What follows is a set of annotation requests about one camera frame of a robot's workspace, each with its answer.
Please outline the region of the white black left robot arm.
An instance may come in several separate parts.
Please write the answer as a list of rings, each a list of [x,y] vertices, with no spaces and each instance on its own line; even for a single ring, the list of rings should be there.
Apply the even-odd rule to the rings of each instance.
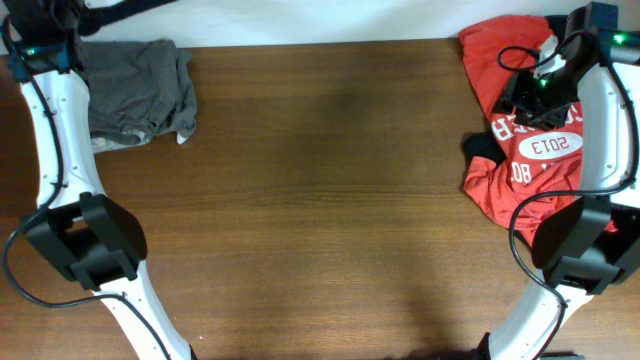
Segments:
[[[24,235],[63,278],[89,291],[64,307],[103,303],[139,358],[194,358],[151,284],[140,223],[101,184],[89,134],[89,89],[68,50],[13,44],[9,66],[30,108],[40,180],[36,211],[8,241]]]

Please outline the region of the navy blue shorts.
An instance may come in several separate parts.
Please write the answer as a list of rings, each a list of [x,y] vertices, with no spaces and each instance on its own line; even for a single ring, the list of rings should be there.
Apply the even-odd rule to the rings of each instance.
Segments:
[[[176,1],[124,0],[106,7],[89,8],[85,6],[81,11],[78,33],[80,36],[91,36],[105,26]]]

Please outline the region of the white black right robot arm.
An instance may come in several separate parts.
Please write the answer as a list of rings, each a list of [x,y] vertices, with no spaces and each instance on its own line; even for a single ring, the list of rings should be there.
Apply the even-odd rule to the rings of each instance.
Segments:
[[[548,150],[571,105],[583,108],[581,181],[576,190],[538,190],[515,211],[545,198],[569,206],[541,223],[530,283],[509,317],[484,336],[479,359],[543,359],[565,321],[639,267],[639,38],[611,28],[575,30],[536,64],[515,69],[502,102],[519,125],[539,128]]]

